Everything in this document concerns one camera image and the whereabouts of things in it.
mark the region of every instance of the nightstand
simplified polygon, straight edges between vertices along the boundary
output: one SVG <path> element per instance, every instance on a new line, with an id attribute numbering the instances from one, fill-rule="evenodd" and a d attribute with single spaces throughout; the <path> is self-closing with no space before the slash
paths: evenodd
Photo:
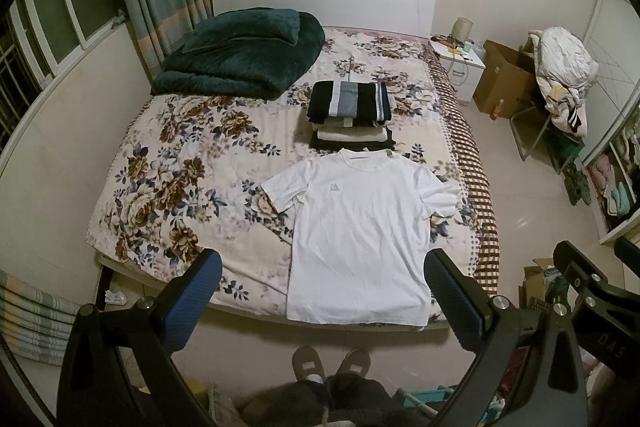
<path id="1" fill-rule="evenodd" d="M 463 55 L 454 55 L 444 44 L 430 42 L 436 53 L 440 55 L 440 63 L 449 72 L 449 81 L 456 89 L 456 98 L 462 105 L 467 105 L 484 71 L 482 60 L 473 50 Z"/>

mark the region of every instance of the cardboard box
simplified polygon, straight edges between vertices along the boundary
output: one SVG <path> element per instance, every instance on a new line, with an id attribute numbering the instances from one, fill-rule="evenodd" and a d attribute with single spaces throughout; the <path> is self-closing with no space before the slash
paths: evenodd
<path id="1" fill-rule="evenodd" d="M 534 259 L 535 266 L 524 267 L 524 280 L 519 288 L 520 308 L 527 308 L 532 297 L 541 301 L 545 300 L 545 281 L 543 272 L 549 266 L 554 265 L 552 257 Z"/>
<path id="2" fill-rule="evenodd" d="M 484 43 L 486 69 L 480 77 L 474 100 L 481 112 L 491 113 L 504 100 L 500 116 L 511 118 L 530 107 L 531 93 L 538 89 L 533 58 L 493 41 Z"/>

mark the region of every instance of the t-shirt collar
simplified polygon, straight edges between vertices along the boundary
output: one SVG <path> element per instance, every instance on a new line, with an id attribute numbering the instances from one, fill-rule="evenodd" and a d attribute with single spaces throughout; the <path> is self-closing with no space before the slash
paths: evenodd
<path id="1" fill-rule="evenodd" d="M 348 149 L 340 149 L 338 152 L 343 161 L 356 171 L 373 172 L 380 169 L 387 161 L 394 157 L 393 151 L 383 149 L 380 151 L 355 152 Z"/>

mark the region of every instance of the pillow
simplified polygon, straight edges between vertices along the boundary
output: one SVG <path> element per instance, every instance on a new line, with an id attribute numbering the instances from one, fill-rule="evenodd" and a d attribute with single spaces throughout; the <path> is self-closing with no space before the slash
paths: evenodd
<path id="1" fill-rule="evenodd" d="M 300 15 L 295 10 L 251 8 L 221 13 L 198 23 L 187 37 L 183 53 L 217 48 L 227 42 L 269 39 L 298 44 Z"/>

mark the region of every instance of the person's foot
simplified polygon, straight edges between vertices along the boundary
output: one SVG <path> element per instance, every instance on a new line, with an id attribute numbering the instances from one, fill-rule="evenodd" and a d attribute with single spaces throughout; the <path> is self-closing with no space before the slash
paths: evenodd
<path id="1" fill-rule="evenodd" d="M 340 364 L 337 373 L 353 373 L 366 377 L 371 367 L 371 358 L 364 349 L 353 349 Z"/>
<path id="2" fill-rule="evenodd" d="M 319 381 L 326 380 L 324 368 L 318 352 L 311 346 L 299 347 L 291 357 L 291 365 L 296 375 L 296 380 Z"/>

